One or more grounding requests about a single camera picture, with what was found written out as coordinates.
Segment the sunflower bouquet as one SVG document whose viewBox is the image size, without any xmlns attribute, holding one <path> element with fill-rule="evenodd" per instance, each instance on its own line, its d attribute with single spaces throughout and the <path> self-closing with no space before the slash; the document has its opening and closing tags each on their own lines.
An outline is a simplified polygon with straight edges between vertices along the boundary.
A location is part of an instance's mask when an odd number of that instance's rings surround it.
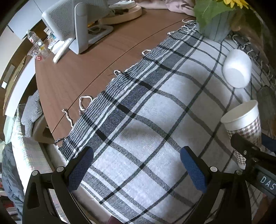
<svg viewBox="0 0 276 224">
<path fill-rule="evenodd" d="M 194 13 L 197 23 L 201 28 L 204 28 L 218 14 L 244 7 L 249 9 L 249 4 L 243 0 L 200 0 L 195 1 Z"/>
</svg>

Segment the striped cushion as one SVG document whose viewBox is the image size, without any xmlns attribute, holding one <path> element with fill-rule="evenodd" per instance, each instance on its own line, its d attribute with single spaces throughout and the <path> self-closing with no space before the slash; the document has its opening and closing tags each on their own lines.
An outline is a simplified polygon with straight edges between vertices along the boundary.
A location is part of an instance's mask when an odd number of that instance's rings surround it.
<svg viewBox="0 0 276 224">
<path fill-rule="evenodd" d="M 25 136 L 31 137 L 34 123 L 42 116 L 43 110 L 40 104 L 39 91 L 28 97 L 25 105 L 21 124 L 25 127 Z"/>
</svg>

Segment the round wooden tray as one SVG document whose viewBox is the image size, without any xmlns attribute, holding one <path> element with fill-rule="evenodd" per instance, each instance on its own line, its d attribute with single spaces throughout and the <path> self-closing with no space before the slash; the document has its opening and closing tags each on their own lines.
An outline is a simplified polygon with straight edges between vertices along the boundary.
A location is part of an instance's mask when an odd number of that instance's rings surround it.
<svg viewBox="0 0 276 224">
<path fill-rule="evenodd" d="M 142 15 L 142 7 L 135 1 L 117 1 L 108 3 L 110 12 L 99 20 L 102 25 L 115 25 L 134 20 Z"/>
</svg>

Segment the white ceramic cup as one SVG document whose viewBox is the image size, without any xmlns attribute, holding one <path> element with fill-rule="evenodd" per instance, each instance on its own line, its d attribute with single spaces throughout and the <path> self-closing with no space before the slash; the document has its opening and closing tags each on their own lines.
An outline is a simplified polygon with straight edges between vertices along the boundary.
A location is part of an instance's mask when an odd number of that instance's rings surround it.
<svg viewBox="0 0 276 224">
<path fill-rule="evenodd" d="M 252 62 L 242 50 L 231 50 L 223 64 L 223 77 L 235 88 L 245 88 L 251 79 Z"/>
</svg>

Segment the pink beige cloth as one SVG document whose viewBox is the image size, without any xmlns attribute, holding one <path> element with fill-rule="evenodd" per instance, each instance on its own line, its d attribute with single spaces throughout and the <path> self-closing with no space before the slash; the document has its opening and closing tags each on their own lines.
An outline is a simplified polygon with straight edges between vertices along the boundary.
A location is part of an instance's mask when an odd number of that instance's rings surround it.
<svg viewBox="0 0 276 224">
<path fill-rule="evenodd" d="M 167 9 L 171 12 L 195 16 L 195 1 L 191 0 L 141 0 L 135 2 L 145 9 Z"/>
</svg>

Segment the clear plastic box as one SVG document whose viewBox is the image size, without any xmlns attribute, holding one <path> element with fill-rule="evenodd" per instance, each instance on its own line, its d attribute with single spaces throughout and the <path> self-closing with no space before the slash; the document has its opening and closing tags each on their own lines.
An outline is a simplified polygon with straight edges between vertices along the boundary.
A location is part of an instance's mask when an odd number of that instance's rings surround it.
<svg viewBox="0 0 276 224">
<path fill-rule="evenodd" d="M 42 45 L 41 47 L 33 46 L 29 52 L 28 55 L 35 58 L 38 61 L 45 60 L 50 54 L 50 51 L 47 49 L 45 45 Z"/>
</svg>

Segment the plaid grey white tablecloth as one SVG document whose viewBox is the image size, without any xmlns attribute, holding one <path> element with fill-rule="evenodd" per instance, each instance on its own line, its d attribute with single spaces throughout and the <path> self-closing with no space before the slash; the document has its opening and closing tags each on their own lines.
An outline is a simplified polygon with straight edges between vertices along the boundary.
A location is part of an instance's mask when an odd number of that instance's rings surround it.
<svg viewBox="0 0 276 224">
<path fill-rule="evenodd" d="M 245 88 L 230 86 L 223 64 L 233 49 L 251 59 Z M 185 22 L 141 61 L 119 72 L 88 106 L 60 147 L 65 160 L 85 146 L 94 160 L 81 186 L 122 223 L 183 223 L 201 197 L 180 150 L 189 146 L 221 171 L 238 168 L 221 117 L 275 88 L 275 72 L 249 41 L 218 43 Z"/>
</svg>

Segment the maroon trouser legs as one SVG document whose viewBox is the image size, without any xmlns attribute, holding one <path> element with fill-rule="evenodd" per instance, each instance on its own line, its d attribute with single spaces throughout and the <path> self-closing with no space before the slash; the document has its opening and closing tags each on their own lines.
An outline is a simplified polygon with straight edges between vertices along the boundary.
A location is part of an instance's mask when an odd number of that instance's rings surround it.
<svg viewBox="0 0 276 224">
<path fill-rule="evenodd" d="M 106 222 L 106 224 L 123 224 L 123 223 L 119 221 L 117 218 L 111 216 L 109 220 Z"/>
</svg>

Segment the ribbed blue-grey vase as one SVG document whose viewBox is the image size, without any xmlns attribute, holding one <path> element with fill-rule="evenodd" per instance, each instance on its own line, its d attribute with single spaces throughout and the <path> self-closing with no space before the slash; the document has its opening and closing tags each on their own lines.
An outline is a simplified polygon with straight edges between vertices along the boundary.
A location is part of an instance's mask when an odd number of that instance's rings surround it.
<svg viewBox="0 0 276 224">
<path fill-rule="evenodd" d="M 233 20 L 234 14 L 234 11 L 222 12 L 213 17 L 204 28 L 201 28 L 199 23 L 197 23 L 197 31 L 212 41 L 222 42 L 231 31 L 230 23 Z"/>
</svg>

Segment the houndstooth paper cup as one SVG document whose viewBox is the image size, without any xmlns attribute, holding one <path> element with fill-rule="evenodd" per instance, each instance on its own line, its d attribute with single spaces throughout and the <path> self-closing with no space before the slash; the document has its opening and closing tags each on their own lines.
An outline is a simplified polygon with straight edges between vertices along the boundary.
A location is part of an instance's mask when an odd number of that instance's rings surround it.
<svg viewBox="0 0 276 224">
<path fill-rule="evenodd" d="M 262 129 L 257 100 L 242 103 L 228 111 L 220 120 L 232 137 L 239 134 L 257 147 L 261 147 Z"/>
</svg>

